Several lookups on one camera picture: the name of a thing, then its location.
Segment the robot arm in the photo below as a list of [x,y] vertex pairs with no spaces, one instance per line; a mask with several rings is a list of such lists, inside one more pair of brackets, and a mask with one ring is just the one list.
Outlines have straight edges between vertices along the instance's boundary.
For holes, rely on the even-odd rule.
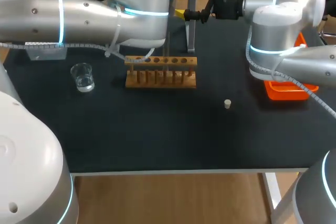
[[186,20],[207,21],[210,13],[217,19],[244,17],[251,25],[251,74],[273,80],[279,71],[303,83],[336,87],[336,47],[295,48],[301,30],[316,27],[323,17],[326,0],[209,0],[201,12],[186,10]]
[[0,41],[117,44],[165,42],[169,0],[0,0]]

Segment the white table frame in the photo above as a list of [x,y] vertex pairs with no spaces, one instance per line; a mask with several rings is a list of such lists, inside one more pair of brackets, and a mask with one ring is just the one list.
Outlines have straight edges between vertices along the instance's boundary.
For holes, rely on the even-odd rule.
[[218,174],[218,173],[262,173],[271,210],[272,224],[283,224],[293,213],[292,194],[297,180],[292,184],[284,198],[281,197],[276,173],[305,172],[306,168],[291,169],[215,169],[215,170],[144,170],[130,172],[72,173],[77,176],[121,176],[121,175],[161,175],[161,174]]

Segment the red container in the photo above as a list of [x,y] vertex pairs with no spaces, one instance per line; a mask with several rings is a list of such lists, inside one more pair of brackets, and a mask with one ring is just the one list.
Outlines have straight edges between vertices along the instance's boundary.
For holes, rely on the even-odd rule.
[[[306,40],[303,34],[300,33],[295,46],[298,47],[305,44]],[[309,98],[309,95],[291,82],[277,82],[277,81],[264,81],[267,95],[271,100],[275,101],[303,101]],[[318,86],[305,84],[305,86],[312,92],[316,93],[319,90]]]

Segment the water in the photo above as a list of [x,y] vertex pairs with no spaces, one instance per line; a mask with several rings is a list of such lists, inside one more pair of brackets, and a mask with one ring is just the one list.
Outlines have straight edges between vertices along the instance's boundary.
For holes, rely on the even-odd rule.
[[77,89],[83,93],[90,92],[95,88],[93,82],[93,76],[91,74],[84,74],[82,76],[78,76],[76,78],[76,85]]

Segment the black table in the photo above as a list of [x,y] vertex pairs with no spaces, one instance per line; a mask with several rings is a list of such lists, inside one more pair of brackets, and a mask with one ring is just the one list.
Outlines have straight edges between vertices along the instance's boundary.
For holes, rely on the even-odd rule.
[[[93,49],[69,49],[65,61],[12,50],[5,68],[26,108],[58,137],[72,173],[309,167],[336,147],[336,121],[313,100],[270,101],[248,71],[247,33],[243,20],[197,24],[195,90],[125,89],[124,63]],[[170,35],[170,54],[188,55],[181,20]],[[319,43],[315,31],[305,36]],[[93,67],[91,93],[79,93],[70,76],[78,62]],[[335,90],[318,95],[336,108]]]

